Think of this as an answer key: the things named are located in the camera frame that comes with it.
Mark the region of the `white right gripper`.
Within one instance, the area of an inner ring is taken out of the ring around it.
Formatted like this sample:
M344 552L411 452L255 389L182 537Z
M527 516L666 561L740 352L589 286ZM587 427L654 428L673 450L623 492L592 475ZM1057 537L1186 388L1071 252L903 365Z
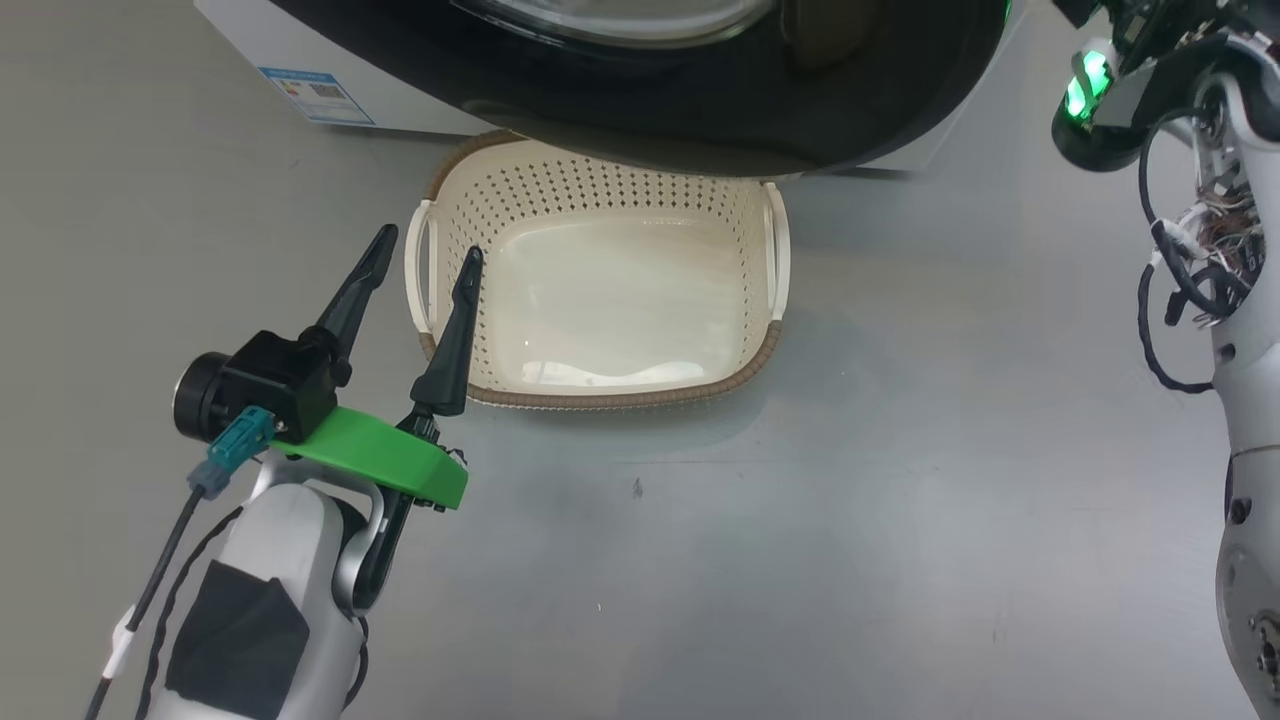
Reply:
M1107 40L1088 40L1071 55L1070 67L1062 111L1073 124L1085 126L1117 77L1117 53Z

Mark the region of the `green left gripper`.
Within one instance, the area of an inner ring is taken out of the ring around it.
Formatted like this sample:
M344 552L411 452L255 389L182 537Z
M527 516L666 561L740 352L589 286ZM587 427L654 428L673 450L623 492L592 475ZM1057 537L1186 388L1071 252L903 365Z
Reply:
M349 383L351 354L369 301L387 278L398 237L398 225L381 225L321 316L300 336L324 350L337 388ZM448 322L410 392L411 416L458 416L465 411L484 263L479 246L463 256ZM468 470L442 447L348 407L335 407L306 441L276 437L271 447L448 510L460 507L468 483Z

